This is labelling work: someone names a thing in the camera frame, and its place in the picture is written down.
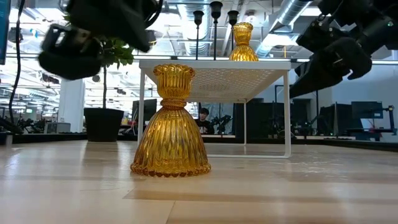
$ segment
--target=white table leg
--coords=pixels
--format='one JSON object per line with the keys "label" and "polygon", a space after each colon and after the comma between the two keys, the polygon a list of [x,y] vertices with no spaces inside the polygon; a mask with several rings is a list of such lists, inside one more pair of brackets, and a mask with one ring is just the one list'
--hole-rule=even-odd
{"label": "white table leg", "polygon": [[289,96],[289,72],[284,75],[284,106],[285,106],[285,157],[292,155],[292,137],[290,130],[290,96]]}
{"label": "white table leg", "polygon": [[248,123],[247,123],[247,114],[246,114],[246,102],[243,104],[243,123],[244,123],[244,142],[243,145],[245,146],[248,143]]}
{"label": "white table leg", "polygon": [[141,81],[139,84],[139,104],[138,104],[138,139],[137,139],[138,144],[140,143],[144,130],[144,90],[145,90],[145,73],[143,70],[141,70]]}

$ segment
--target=potted plant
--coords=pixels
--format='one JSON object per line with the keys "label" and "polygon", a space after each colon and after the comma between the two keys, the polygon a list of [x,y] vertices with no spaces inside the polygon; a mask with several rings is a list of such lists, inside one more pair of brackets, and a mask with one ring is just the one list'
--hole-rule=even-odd
{"label": "potted plant", "polygon": [[106,108],[106,70],[113,64],[131,65],[134,56],[132,47],[126,47],[126,43],[117,38],[105,36],[95,37],[101,43],[101,57],[103,59],[104,92],[102,108],[85,108],[87,138],[94,142],[115,142],[118,139],[121,120],[124,111]]}

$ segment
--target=cable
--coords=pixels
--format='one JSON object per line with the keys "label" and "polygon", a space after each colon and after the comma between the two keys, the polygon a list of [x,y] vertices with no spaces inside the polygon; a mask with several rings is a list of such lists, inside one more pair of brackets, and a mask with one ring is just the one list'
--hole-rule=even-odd
{"label": "cable", "polygon": [[21,3],[19,4],[19,9],[18,9],[18,20],[17,20],[17,27],[16,27],[16,45],[17,45],[17,62],[18,62],[18,67],[17,67],[17,75],[15,77],[15,82],[14,82],[14,86],[12,88],[12,93],[11,93],[11,97],[9,100],[9,104],[8,104],[8,109],[10,111],[10,119],[11,119],[11,123],[14,124],[14,115],[12,114],[12,102],[14,101],[14,97],[15,97],[15,92],[17,90],[17,86],[18,86],[18,82],[19,82],[19,77],[21,75],[21,50],[19,49],[19,35],[21,33],[21,28],[20,28],[20,24],[21,24],[21,15],[22,15],[22,11],[24,10],[24,6],[25,6],[25,0],[21,0]]}

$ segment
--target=person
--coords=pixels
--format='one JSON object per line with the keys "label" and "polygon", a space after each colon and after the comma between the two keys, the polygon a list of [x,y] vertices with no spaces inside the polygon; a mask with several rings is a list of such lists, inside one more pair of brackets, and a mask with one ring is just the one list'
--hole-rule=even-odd
{"label": "person", "polygon": [[210,121],[206,120],[207,116],[209,116],[209,110],[202,108],[199,113],[199,118],[195,121],[202,134],[214,134],[214,128],[210,126]]}

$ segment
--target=ribbed glass vase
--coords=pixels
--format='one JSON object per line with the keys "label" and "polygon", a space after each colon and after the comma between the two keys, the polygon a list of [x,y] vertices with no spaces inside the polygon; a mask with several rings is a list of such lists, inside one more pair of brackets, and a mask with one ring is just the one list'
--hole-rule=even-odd
{"label": "ribbed glass vase", "polygon": [[253,25],[248,22],[241,22],[236,24],[233,29],[236,47],[229,56],[229,60],[257,62],[259,58],[249,46]]}
{"label": "ribbed glass vase", "polygon": [[195,71],[186,65],[154,69],[163,107],[149,121],[131,170],[140,175],[187,177],[206,174],[211,166],[199,128],[184,106]]}

